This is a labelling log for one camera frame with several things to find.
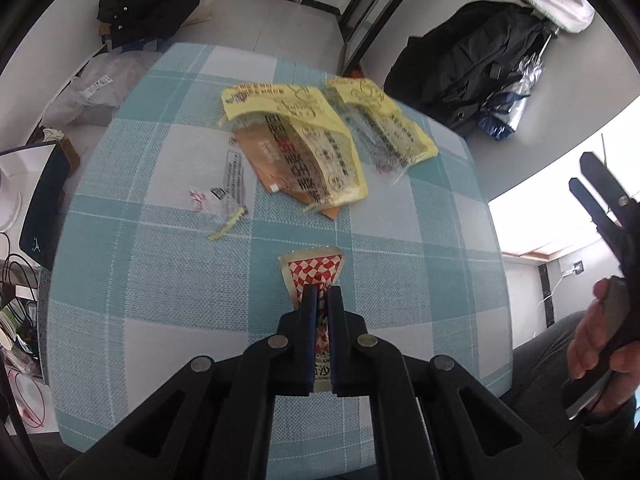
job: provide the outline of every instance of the blue checkered tablecloth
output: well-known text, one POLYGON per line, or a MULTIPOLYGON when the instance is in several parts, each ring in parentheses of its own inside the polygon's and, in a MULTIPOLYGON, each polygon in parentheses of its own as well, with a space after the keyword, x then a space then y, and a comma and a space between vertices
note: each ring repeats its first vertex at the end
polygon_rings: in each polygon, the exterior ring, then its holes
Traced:
MULTIPOLYGON (((506 279, 476 171, 457 135, 402 107, 440 154, 393 187, 360 150, 369 196, 333 222, 267 195, 220 129, 240 81, 323 85, 327 74, 219 46, 174 45, 105 133, 73 198, 50 292, 47 359, 62 439, 86 450, 192 357, 274 332, 290 301, 276 259, 336 245, 345 307, 405 354, 453 356, 493 393, 511 383, 506 279), (234 186, 248 215, 215 242, 190 189, 234 186)), ((270 479, 374 463, 367 398, 278 398, 270 479)))

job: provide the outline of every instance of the finger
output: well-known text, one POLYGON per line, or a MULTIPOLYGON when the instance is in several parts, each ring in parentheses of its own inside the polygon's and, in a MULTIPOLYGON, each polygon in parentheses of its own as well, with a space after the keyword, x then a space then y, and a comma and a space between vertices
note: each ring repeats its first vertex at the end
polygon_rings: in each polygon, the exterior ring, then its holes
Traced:
POLYGON ((602 398, 593 405, 593 413, 601 416, 610 415, 635 394, 638 386, 640 380, 630 374, 616 376, 607 386, 602 398))
POLYGON ((609 280, 602 278, 593 285, 593 295, 599 300, 604 300, 609 291, 609 280))
POLYGON ((613 352, 609 367, 613 371, 640 379, 640 342, 631 343, 613 352))
POLYGON ((587 332, 593 347, 596 349, 603 347, 607 343, 607 322, 604 319, 600 300, 591 302, 584 319, 586 319, 587 332))
POLYGON ((578 352, 575 348, 575 340, 572 340, 569 343, 568 348, 566 349, 566 360, 569 367, 569 375, 573 379, 580 379, 584 375, 584 367, 578 359, 578 352))
POLYGON ((598 352, 591 343, 591 338, 587 332, 587 320, 582 318, 575 329, 575 349, 578 359, 585 370, 591 370, 598 364, 598 352))

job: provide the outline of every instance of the small red item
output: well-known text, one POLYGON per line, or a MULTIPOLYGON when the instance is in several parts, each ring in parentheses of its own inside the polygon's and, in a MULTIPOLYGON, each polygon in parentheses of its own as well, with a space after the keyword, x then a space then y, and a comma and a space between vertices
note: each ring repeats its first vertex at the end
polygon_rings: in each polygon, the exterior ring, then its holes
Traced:
POLYGON ((282 277, 291 297, 293 308, 302 302, 305 285, 317 285, 319 289, 318 325, 316 328, 316 382, 315 392, 331 391, 329 366, 329 331, 324 312, 324 295, 342 270, 344 255, 337 247, 321 247, 293 251, 278 258, 282 277))

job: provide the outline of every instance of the metal rivet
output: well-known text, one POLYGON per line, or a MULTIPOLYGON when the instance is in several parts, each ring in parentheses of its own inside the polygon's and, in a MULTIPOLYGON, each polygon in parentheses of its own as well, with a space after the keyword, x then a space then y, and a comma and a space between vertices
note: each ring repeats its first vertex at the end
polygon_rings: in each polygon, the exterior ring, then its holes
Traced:
POLYGON ((373 334, 360 334, 358 336, 358 344, 365 348, 371 348, 378 344, 378 338, 373 334))
POLYGON ((287 339, 286 336, 276 334, 276 335, 272 335, 269 338, 268 343, 271 348, 284 348, 286 345, 289 344, 289 340, 287 339))
POLYGON ((448 372, 456 365, 456 362, 448 355, 438 355, 433 360, 433 364, 438 370, 448 372))
POLYGON ((209 370, 209 368, 211 368, 211 359, 204 355, 196 357, 191 361, 191 370, 194 372, 204 372, 205 370, 209 370))

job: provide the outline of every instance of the clear plastic bag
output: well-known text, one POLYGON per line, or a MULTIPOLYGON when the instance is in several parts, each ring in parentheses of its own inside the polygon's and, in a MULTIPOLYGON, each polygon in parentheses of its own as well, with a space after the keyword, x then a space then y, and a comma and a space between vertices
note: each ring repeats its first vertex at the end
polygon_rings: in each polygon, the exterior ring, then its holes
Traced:
POLYGON ((222 92, 225 118, 267 189, 325 210, 367 195, 349 129, 317 88, 245 84, 222 92))
POLYGON ((409 166, 438 154, 421 127, 406 117, 373 81, 338 77, 326 84, 326 92, 342 119, 367 150, 378 172, 389 176, 391 184, 409 166))
POLYGON ((95 56, 47 107, 42 126, 61 129, 71 122, 108 126, 133 87, 161 56, 161 52, 144 50, 95 56))

